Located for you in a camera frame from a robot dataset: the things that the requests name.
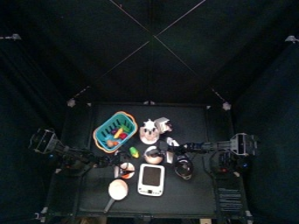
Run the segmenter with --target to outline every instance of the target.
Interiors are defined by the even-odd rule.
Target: teal basket
[[[124,140],[120,138],[115,139],[111,134],[113,129],[119,129],[120,126],[124,125],[127,127],[127,137]],[[93,131],[93,139],[96,146],[105,152],[112,153],[117,150],[117,148],[127,142],[131,136],[136,133],[136,120],[135,118],[124,111],[116,112],[111,118],[95,129]],[[113,147],[108,147],[107,141],[112,140],[117,142],[117,145]]]

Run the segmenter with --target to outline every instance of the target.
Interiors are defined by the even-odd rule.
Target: plastic toy
[[[139,152],[137,152],[136,147],[129,148],[129,153],[133,158],[139,158]]]
[[[133,177],[136,168],[131,163],[123,163],[120,170],[121,179],[131,179]]]
[[[137,127],[136,127],[136,121],[135,118],[125,113],[124,111],[116,112],[111,118],[95,129],[93,131],[93,139],[95,144],[99,147],[100,150],[103,150],[105,153],[113,153],[117,148],[127,142],[127,140],[132,137],[132,135],[136,133]],[[125,132],[127,137],[124,139],[115,138],[119,137],[120,133]],[[117,145],[113,147],[108,147],[107,140],[112,140],[113,142],[117,142]]]
[[[144,161],[151,165],[159,165],[164,160],[162,151],[156,149],[156,146],[150,146],[144,151]]]
[[[123,133],[123,131],[124,131],[123,128],[120,128],[120,129],[117,130],[117,132],[116,132],[113,138],[119,138],[119,135]]]
[[[107,140],[107,147],[108,147],[108,148],[112,148],[113,146],[115,146],[113,141]]]
[[[144,127],[141,127],[139,130],[139,136],[144,144],[155,144],[155,142],[158,141],[159,130],[155,127],[155,122],[151,119],[144,122]]]
[[[166,117],[156,119],[154,121],[154,125],[158,128],[160,134],[163,134],[166,131],[174,130],[172,123],[171,123],[170,119],[167,119]]]
[[[127,133],[125,133],[125,132],[120,133],[120,134],[119,134],[119,138],[120,138],[121,140],[124,140],[124,139],[127,138]]]
[[[115,135],[117,133],[117,129],[111,130],[111,135]]]

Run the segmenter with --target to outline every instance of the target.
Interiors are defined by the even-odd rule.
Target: black curtain
[[[0,31],[3,36],[12,35],[3,23]],[[28,145],[39,128],[55,128],[57,135],[61,133],[67,108],[65,99],[20,43],[0,40],[1,223],[29,223],[25,219],[43,209],[51,160],[29,151]]]
[[[258,223],[299,223],[299,45],[288,44],[235,105],[238,132],[260,138],[247,176]]]

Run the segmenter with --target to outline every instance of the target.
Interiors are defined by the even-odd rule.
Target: black backdrop
[[[199,79],[192,77],[186,82],[186,77],[191,77],[191,71],[183,64],[178,63],[174,57],[170,57],[171,54],[168,54],[170,52],[166,53],[166,48],[159,48],[160,52],[158,51],[158,56],[162,57],[163,55],[163,65],[158,61],[155,64],[160,65],[160,68],[170,67],[171,69],[160,72],[158,66],[151,70],[145,55],[150,59],[152,58],[148,55],[148,51],[151,52],[152,47],[155,47],[152,46],[147,49],[148,51],[143,57],[144,66],[141,64],[139,65],[140,60],[137,59],[131,61],[133,64],[129,63],[127,66],[121,65],[119,70],[113,71],[115,73],[105,77],[107,82],[103,81],[100,84],[93,85],[93,88],[79,99],[81,101],[140,102],[151,98],[148,97],[148,93],[154,91],[155,99],[159,101],[159,97],[163,97],[163,102],[178,102],[176,99],[179,99],[179,102],[220,103],[220,99],[215,94],[211,91],[206,91],[204,85],[202,88],[202,80],[206,80],[206,78],[210,80],[212,78],[212,86],[222,90],[220,93],[226,98],[228,97],[232,103],[236,131],[258,134],[262,139],[260,155],[252,161],[252,171],[247,176],[248,204],[256,215],[256,220],[260,223],[270,223],[270,221],[271,223],[298,223],[299,181],[295,171],[298,159],[296,137],[299,130],[299,45],[292,45],[291,43],[282,44],[286,35],[291,34],[291,28],[298,25],[298,2],[284,1],[282,5],[270,3],[271,1],[260,2],[264,5],[252,5],[251,12],[255,14],[252,20],[247,17],[243,20],[234,20],[236,23],[231,27],[226,26],[230,32],[226,32],[226,29],[223,32],[215,34],[212,32],[215,29],[211,29],[211,32],[206,33],[207,36],[202,37],[202,41],[208,40],[210,37],[216,37],[207,43],[206,50],[208,51],[202,52],[200,46],[196,45],[195,50],[186,54],[186,58],[191,59],[196,51],[199,51],[200,57],[195,59],[195,63],[198,63],[196,61],[204,61],[207,63],[206,65],[202,62],[207,66],[202,70],[203,76],[202,72],[199,72],[200,69],[196,69],[196,73],[200,73]],[[80,41],[84,38],[80,36],[80,41],[67,39],[73,35],[75,31],[64,32],[61,29],[64,26],[59,28],[53,26],[55,19],[57,18],[51,17],[51,15],[55,15],[55,13],[51,12],[49,14],[40,15],[43,14],[39,11],[40,5],[35,5],[33,2],[31,3],[32,8],[28,7],[29,5],[27,5],[25,1],[19,3],[17,1],[11,1],[11,3],[4,4],[4,7],[1,7],[1,35],[21,31],[20,34],[25,41],[21,43],[19,41],[0,40],[0,123],[3,128],[0,135],[1,221],[5,218],[31,216],[43,209],[52,169],[45,165],[48,159],[39,157],[39,155],[27,150],[32,133],[40,127],[53,127],[57,134],[60,134],[67,108],[65,101],[87,85],[92,84],[93,78],[99,74],[104,74],[119,60],[127,56],[123,52],[120,55],[111,54],[116,48],[112,49],[113,51],[109,51],[109,48],[105,49],[105,51],[100,52],[100,55],[109,56],[104,62],[96,59],[95,63],[99,64],[99,70],[95,72],[92,66],[83,66],[85,64],[89,65],[89,60],[93,59],[92,54],[84,54],[85,52],[83,52],[87,46],[80,45]],[[235,1],[235,4],[231,6],[232,12],[236,9],[236,5],[238,2]],[[164,7],[167,10],[171,9],[170,4]],[[235,17],[234,15],[240,17],[240,12],[247,7],[247,5],[243,5],[243,8],[240,8],[243,10],[239,12],[235,11],[236,14],[232,13],[230,15],[232,17]],[[40,14],[29,15],[31,10]],[[182,14],[175,10],[170,15],[175,19]],[[210,15],[210,18],[214,15],[218,18],[214,20],[218,25],[220,25],[220,21],[224,21],[224,25],[231,22],[226,16],[227,14],[220,14],[220,10],[215,14],[208,14],[207,12],[204,15]],[[166,22],[166,25],[172,22],[168,17],[160,17],[160,19]],[[208,29],[215,23],[200,24]],[[242,37],[240,41],[234,42],[235,44],[230,43],[230,35],[236,35],[240,27],[244,25],[248,28],[252,25],[252,29],[242,29],[242,33],[239,34]],[[196,32],[196,35],[191,35],[190,40],[187,39],[186,42],[182,42],[182,45],[187,46],[187,50],[192,49],[194,39],[199,36],[199,32]],[[107,35],[104,44],[96,45],[96,49],[108,45],[108,38],[109,36]],[[166,38],[163,41],[167,45],[176,46],[175,43],[178,42],[175,42],[175,39],[172,39],[172,43],[167,42]],[[72,46],[79,46],[81,51],[73,50],[76,48],[71,49]],[[124,81],[121,79],[113,79],[113,77],[129,74],[132,72],[132,65],[139,65],[136,67],[137,72],[143,69],[145,72],[141,76],[137,75],[137,72],[133,72],[128,77],[129,80],[132,78],[133,84],[131,83],[132,86],[124,87]],[[156,71],[159,73],[156,76],[148,76],[148,71]],[[164,85],[164,83],[168,80],[172,81],[170,88],[179,89],[179,92],[175,92],[175,94],[170,94],[168,92],[162,94],[168,85]],[[112,85],[116,83],[119,87],[113,94],[108,92],[107,83],[112,83]]]

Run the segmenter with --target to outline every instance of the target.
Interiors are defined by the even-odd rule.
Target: red object
[[[222,168],[220,171],[222,171],[222,172],[227,172],[228,169],[227,169],[227,168]]]
[[[125,133],[125,132],[120,133],[120,134],[119,134],[119,138],[120,138],[121,140],[124,140],[124,139],[127,138],[127,133]]]

